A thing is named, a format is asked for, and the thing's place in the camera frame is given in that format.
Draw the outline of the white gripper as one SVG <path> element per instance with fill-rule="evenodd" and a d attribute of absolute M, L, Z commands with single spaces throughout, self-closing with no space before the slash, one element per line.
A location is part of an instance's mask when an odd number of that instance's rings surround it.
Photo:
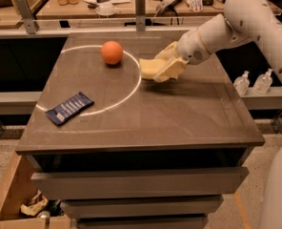
<path fill-rule="evenodd" d="M 154 57 L 168 61 L 158 70 L 153 80 L 164 82 L 171 78 L 177 79 L 179 74 L 187 69 L 188 62 L 198 65 L 210 56 L 211 53 L 204 46 L 199 30 L 187 31 L 178 42 L 172 42 Z"/>

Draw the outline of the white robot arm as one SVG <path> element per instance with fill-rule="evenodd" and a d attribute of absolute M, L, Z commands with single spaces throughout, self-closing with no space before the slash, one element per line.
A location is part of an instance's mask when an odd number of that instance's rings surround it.
<path fill-rule="evenodd" d="M 282 23 L 267 0 L 226 0 L 224 12 L 191 30 L 167 47 L 166 57 L 179 55 L 196 65 L 219 50 L 254 42 L 282 83 Z M 259 229 L 282 229 L 282 147 L 266 180 Z"/>

